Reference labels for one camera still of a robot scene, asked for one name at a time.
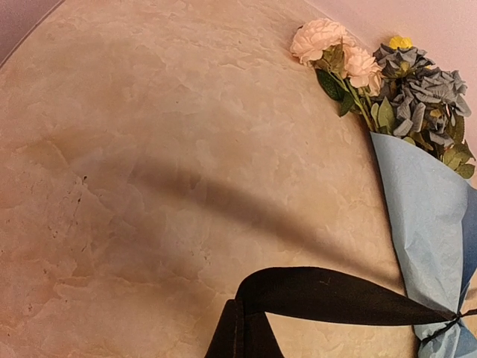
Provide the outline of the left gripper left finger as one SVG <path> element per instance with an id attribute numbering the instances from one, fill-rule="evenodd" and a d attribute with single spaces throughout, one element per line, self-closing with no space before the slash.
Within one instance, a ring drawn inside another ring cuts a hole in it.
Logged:
<path id="1" fill-rule="evenodd" d="M 223 308 L 205 358 L 242 358 L 244 353 L 244 305 L 228 300 Z"/>

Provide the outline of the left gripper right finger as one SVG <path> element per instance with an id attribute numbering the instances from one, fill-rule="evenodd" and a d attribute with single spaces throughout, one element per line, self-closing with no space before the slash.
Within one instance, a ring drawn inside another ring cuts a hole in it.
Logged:
<path id="1" fill-rule="evenodd" d="M 284 357 L 265 313 L 255 313 L 245 317 L 244 356 L 246 358 Z"/>

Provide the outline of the black ribbon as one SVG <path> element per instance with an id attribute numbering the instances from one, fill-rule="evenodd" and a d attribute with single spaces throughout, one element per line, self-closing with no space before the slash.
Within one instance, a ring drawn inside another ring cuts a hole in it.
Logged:
<path id="1" fill-rule="evenodd" d="M 336 324 L 411 326 L 444 323 L 464 314 L 436 310 L 369 280 L 320 267 L 272 267 L 239 285 L 236 299 L 245 315 L 273 313 Z"/>

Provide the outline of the blue wrapping paper sheet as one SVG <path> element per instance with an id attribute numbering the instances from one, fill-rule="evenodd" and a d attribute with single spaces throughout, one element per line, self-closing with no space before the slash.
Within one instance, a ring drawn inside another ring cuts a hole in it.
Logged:
<path id="1" fill-rule="evenodd" d="M 372 134 L 394 248 L 407 296 L 449 313 L 417 324 L 419 357 L 475 357 L 461 308 L 476 272 L 476 190 L 424 150 Z"/>

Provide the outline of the yellow fake flower stem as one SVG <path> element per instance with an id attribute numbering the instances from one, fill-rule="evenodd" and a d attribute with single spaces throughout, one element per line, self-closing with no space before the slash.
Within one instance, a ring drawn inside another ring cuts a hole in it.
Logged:
<path id="1" fill-rule="evenodd" d="M 389 40 L 389 46 L 395 50 L 398 48 L 407 49 L 413 47 L 413 42 L 410 37 L 394 36 Z"/>

